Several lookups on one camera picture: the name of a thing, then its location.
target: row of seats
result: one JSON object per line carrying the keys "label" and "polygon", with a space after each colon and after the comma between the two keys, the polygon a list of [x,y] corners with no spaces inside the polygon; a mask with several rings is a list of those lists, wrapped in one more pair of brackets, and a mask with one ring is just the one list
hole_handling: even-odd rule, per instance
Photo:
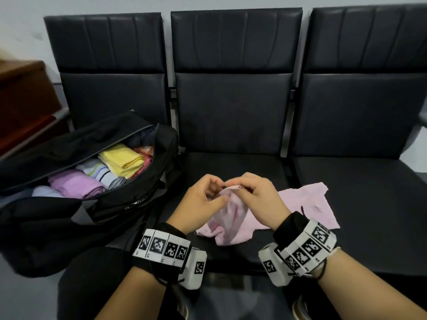
{"label": "row of seats", "polygon": [[[379,274],[427,276],[427,184],[399,161],[427,94],[427,5],[315,8],[288,158],[282,136],[301,8],[172,12],[184,176],[165,221],[206,173],[278,190],[323,182],[340,246]],[[160,13],[45,18],[77,128],[134,109],[170,123]],[[293,178],[297,183],[290,183]],[[208,270],[262,271],[272,231],[206,250]]]}

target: white towel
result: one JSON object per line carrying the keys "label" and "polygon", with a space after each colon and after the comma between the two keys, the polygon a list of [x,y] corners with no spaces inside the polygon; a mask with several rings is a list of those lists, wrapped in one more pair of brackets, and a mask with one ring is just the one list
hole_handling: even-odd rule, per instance
{"label": "white towel", "polygon": [[34,188],[32,196],[46,196],[52,198],[64,198],[64,196],[54,188],[46,185],[39,185]]}
{"label": "white towel", "polygon": [[124,177],[114,175],[99,158],[90,158],[82,164],[77,165],[76,169],[101,182],[106,189],[111,190],[126,182]]}

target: black pants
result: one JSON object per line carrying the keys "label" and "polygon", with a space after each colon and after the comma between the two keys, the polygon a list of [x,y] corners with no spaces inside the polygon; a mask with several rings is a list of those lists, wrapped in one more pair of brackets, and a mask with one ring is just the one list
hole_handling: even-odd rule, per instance
{"label": "black pants", "polygon": [[[59,281],[58,320],[93,320],[131,267],[131,254],[117,248],[91,248],[74,258]],[[177,305],[167,287],[158,319],[184,319]]]}

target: right hand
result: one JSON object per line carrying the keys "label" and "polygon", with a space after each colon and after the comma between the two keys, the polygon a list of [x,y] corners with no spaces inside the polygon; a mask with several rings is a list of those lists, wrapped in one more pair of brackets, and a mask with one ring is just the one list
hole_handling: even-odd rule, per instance
{"label": "right hand", "polygon": [[236,195],[248,205],[254,217],[273,230],[291,214],[277,193],[273,183],[267,178],[252,173],[244,173],[225,182],[225,186],[240,185]]}

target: black bag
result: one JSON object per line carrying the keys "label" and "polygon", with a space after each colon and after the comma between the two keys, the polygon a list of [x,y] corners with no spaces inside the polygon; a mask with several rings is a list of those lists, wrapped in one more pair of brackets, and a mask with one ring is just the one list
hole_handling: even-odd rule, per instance
{"label": "black bag", "polygon": [[155,198],[180,174],[178,135],[134,112],[108,118],[52,139],[0,162],[0,197],[47,184],[47,177],[74,167],[116,144],[131,148],[155,130],[154,158],[132,181],[86,200],[29,197],[0,210],[0,248],[15,272],[48,276],[77,254],[105,245],[153,208]]}

